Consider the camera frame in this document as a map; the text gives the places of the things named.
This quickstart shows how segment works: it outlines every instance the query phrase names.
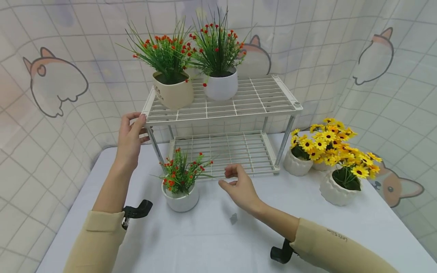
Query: textured white pot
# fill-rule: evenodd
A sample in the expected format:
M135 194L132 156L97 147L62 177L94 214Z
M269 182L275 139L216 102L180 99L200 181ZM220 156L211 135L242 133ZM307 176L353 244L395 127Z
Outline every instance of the textured white pot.
M213 100L229 100L235 96L238 90L237 68L232 67L228 71L233 74L223 78L209 77L208 84L204 87L207 97Z
M188 77L188 83L183 81L176 84L163 84L158 81L156 77L160 74L161 72L153 74L155 94L165 107L175 111L193 102L193 83L188 74L182 73Z
M194 208L199 201L199 190L196 184L189 188L189 194L173 194L162 185L162 191L170 208L177 212L185 212Z
M337 206L345 206L349 204L360 191L347 190L339 186L332 178L332 173L333 170L330 171L326 175L325 179L323 179L320 183L320 193L326 199L326 201Z
M284 168L287 172L295 176L304 176L308 173L309 169L311 169L311 166L311 160L298 159L291 153L291 150L288 149L284 160Z
M314 163L312 165L312 168L315 170L318 170L318 171L322 171L322 172L332 169L331 166L326 165L326 163L324 163L324 162L318 163L318 164Z

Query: white table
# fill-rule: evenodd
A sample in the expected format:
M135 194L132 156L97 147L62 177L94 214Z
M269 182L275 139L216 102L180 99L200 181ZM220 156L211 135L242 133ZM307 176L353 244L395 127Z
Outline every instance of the white table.
M277 150L283 134L269 137ZM165 154L167 147L168 144L160 144ZM102 152L38 273L62 272L115 153L116 148ZM285 265L271 260L271 247L282 247L284 238L234 205L217 181L198 182L201 196L194 209L186 213L172 211L162 195L161 181L151 176L160 175L161 171L152 146L142 146L126 205L136 207L148 199L153 208L146 218L131 220L113 272L324 272L296 255ZM399 272L437 272L434 260L369 183L363 184L362 194L352 204L337 207L320 195L322 177L323 173L314 170L304 177L281 170L279 175L257 175L253 183L267 204L358 241ZM232 225L230 217L234 213L238 221Z

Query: white ceramic pot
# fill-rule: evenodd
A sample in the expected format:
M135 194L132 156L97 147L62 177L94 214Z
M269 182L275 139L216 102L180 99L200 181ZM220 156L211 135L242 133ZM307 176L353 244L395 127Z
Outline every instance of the white ceramic pot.
M311 166L311 160L298 159L291 153L290 149L288 149L284 160L284 168L287 172L294 176L304 176L308 173L309 169L311 169Z
M183 81L176 84L163 84L158 81L156 77L160 74L161 72L155 72L153 74L155 94L165 107L175 111L193 102L193 83L188 74L183 73L188 77L188 82Z
M238 90L237 68L232 67L228 71L233 74L223 78L209 77L208 84L204 87L207 97L213 100L229 100L235 96Z
M332 178L332 173L333 171L330 171L320 183L320 193L326 201L337 206L345 206L349 204L360 191L348 190L341 187Z
M326 165L326 163L322 162L322 163L314 163L312 165L312 168L317 170L317 171L324 172L324 171L330 170L332 167L329 165Z
M199 201L199 190L196 184L189 188L189 194L173 194L164 185L162 185L162 190L167 199L167 204L172 210L177 212L189 211Z

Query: shelf tier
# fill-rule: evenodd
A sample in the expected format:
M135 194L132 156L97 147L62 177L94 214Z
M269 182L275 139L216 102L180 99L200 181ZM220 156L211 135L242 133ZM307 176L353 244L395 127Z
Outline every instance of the shelf tier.
M237 94L226 101L214 101L206 97L202 83L201 79L193 80L193 103L177 111L162 105L152 88L142 110L147 116L147 125L172 125L245 116L295 116L303 110L277 75L256 79L239 77Z
M205 168L205 173L217 178L224 178L224 168L232 163L240 163L249 175L278 173L280 169L274 166L275 152L262 131L176 137L170 141L169 158L173 158L177 148L187 153L189 162L200 152L205 159L211 158L214 164Z

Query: cartoon corgi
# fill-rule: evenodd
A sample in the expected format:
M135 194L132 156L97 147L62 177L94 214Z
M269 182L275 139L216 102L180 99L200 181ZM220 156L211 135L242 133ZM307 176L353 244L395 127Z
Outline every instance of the cartoon corgi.
M267 75L270 72L272 62L270 56L261 47L260 37L254 35L249 43L245 43L237 59L241 59L246 52L244 62L238 66L238 75L256 77Z
M48 117L63 116L62 103L75 102L88 90L88 81L72 63L57 58L41 47L41 58L30 62L23 57L31 76L30 89L35 103Z
M392 170L385 167L384 162L379 163L380 172L375 180L368 179L379 195L390 207L396 207L403 198L420 195L424 188L416 181L399 177Z
M387 28L380 35L373 35L370 45L361 53L354 75L356 85L378 79L387 72L393 62L394 48L390 41L393 28Z

